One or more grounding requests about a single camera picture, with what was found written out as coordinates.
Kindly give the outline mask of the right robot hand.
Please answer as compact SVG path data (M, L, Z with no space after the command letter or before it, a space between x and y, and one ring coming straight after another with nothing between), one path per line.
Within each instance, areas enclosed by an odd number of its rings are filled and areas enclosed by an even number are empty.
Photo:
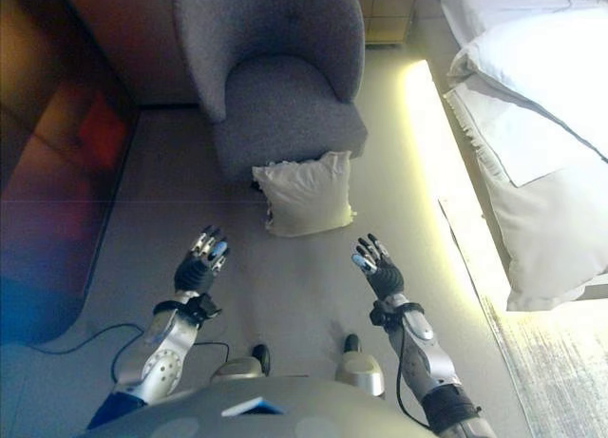
M357 239L351 261L363 273L379 300L405 291L401 271L392 261L386 246L374 234Z

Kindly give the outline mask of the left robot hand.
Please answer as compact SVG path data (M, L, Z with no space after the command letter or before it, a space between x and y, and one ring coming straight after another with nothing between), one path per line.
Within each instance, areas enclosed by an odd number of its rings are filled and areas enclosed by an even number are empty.
M187 250L174 275L177 291L207 293L229 255L227 237L214 225L206 226Z

